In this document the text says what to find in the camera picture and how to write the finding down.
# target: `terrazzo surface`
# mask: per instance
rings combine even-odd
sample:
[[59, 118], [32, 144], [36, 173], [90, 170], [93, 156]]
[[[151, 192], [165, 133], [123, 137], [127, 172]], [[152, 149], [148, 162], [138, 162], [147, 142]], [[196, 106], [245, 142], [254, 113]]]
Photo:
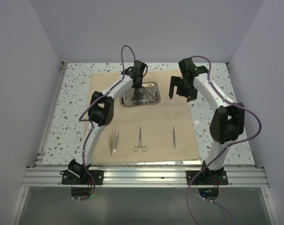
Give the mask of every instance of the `terrazzo surface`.
[[[179, 69], [177, 63], [146, 64], [149, 66], [149, 71]], [[196, 63], [196, 65], [208, 67], [206, 63]], [[129, 66], [132, 66], [132, 63], [125, 63], [125, 68]], [[67, 165], [76, 154], [80, 153], [84, 141], [84, 123], [79, 122], [78, 118], [87, 107], [91, 76], [105, 72], [118, 73], [121, 70], [120, 63], [68, 64], [48, 139], [43, 148], [45, 155], [42, 165]], [[213, 63], [211, 77], [227, 96], [236, 101], [226, 64]], [[190, 107], [199, 156], [203, 160], [207, 157], [212, 142], [209, 125], [213, 111], [199, 92], [197, 100], [190, 102]], [[238, 140], [245, 138], [246, 133], [244, 132]], [[254, 165], [249, 142], [232, 146], [225, 159], [225, 164]]]

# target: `white wall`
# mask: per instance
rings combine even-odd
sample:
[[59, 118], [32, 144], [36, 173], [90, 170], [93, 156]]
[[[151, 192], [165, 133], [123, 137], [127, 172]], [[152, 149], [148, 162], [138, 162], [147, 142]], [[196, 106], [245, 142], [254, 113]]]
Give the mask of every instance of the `white wall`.
[[200, 54], [228, 62], [263, 0], [31, 0], [62, 60], [119, 62], [122, 45], [145, 61]]
[[0, 225], [45, 128], [60, 61], [28, 0], [0, 0]]
[[[262, 120], [252, 151], [284, 225], [284, 0], [265, 0], [229, 69], [238, 100]], [[246, 129], [253, 134], [255, 120], [248, 117]]]

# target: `glass panel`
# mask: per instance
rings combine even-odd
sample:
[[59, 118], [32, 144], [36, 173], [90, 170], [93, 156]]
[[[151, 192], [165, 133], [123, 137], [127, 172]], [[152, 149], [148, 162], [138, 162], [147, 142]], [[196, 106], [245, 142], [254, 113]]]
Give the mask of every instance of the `glass panel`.
[[[72, 200], [69, 187], [31, 187], [21, 225], [51, 224], [195, 224], [186, 207], [186, 188], [96, 187], [89, 200]], [[236, 225], [270, 225], [260, 188], [221, 188], [217, 201], [226, 206]], [[190, 205], [202, 225], [230, 224], [221, 207], [203, 201], [191, 190]]]

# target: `robotic arm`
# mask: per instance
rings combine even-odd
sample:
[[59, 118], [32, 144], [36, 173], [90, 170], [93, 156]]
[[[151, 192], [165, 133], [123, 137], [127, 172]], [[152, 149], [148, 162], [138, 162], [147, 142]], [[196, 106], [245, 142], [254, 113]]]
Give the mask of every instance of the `robotic arm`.
[[[203, 162], [203, 167], [210, 163], [224, 148], [226, 144], [236, 140], [244, 130], [245, 111], [240, 110], [221, 99], [211, 87], [207, 77], [208, 72], [205, 66], [196, 67], [191, 58], [183, 59], [179, 62], [182, 77], [171, 77], [169, 97], [173, 97], [174, 87], [177, 87], [176, 94], [187, 98], [187, 102], [197, 99], [197, 93], [200, 93], [210, 104], [215, 112], [211, 125], [210, 134], [213, 138], [211, 150], [207, 159]], [[87, 167], [91, 164], [91, 158], [104, 128], [110, 124], [114, 115], [114, 102], [129, 88], [141, 88], [143, 72], [146, 64], [135, 61], [133, 67], [125, 70], [125, 75], [102, 92], [94, 92], [91, 98], [91, 105], [88, 111], [89, 119], [93, 122], [94, 128], [87, 131], [84, 147], [86, 149], [85, 164]], [[211, 81], [217, 90], [223, 95], [223, 98], [231, 101], [223, 91]], [[207, 170], [199, 177], [202, 184], [211, 184], [212, 180], [223, 175], [224, 161], [228, 151], [225, 151], [216, 161], [214, 161]], [[63, 172], [62, 184], [86, 184], [88, 176], [83, 168], [83, 158], [78, 156], [73, 159], [68, 166], [68, 170]]]
[[[235, 141], [243, 133], [245, 111], [228, 103], [233, 101], [224, 94], [214, 81], [209, 81], [207, 76], [204, 75], [208, 73], [205, 66], [196, 67], [192, 59], [187, 58], [179, 62], [179, 67], [182, 77], [171, 77], [170, 99], [173, 97], [175, 86], [177, 86], [176, 94], [186, 97], [187, 102], [196, 100], [199, 91], [214, 111], [210, 124], [210, 134], [213, 142], [208, 157], [203, 162], [202, 168], [204, 168], [221, 153], [225, 146]], [[220, 98], [210, 82], [223, 98]], [[222, 177], [227, 153], [228, 149], [197, 178], [197, 182], [194, 184], [214, 184], [216, 180]]]

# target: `beige paper mat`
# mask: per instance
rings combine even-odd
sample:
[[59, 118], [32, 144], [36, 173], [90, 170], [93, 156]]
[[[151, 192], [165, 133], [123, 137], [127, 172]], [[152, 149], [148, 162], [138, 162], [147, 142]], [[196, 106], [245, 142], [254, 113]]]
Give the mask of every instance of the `beige paper mat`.
[[[182, 161], [199, 159], [191, 110], [186, 98], [175, 95], [170, 100], [169, 85], [172, 75], [181, 76], [179, 70], [148, 72], [143, 82], [155, 82], [161, 97], [159, 104], [124, 108], [115, 101], [114, 118], [102, 132], [92, 156], [93, 164]], [[113, 84], [120, 74], [93, 74], [89, 101], [94, 91], [102, 91]], [[173, 147], [173, 126], [176, 148]], [[146, 152], [133, 148], [138, 145], [139, 128]], [[119, 141], [116, 154], [111, 157], [108, 134], [116, 128]]]

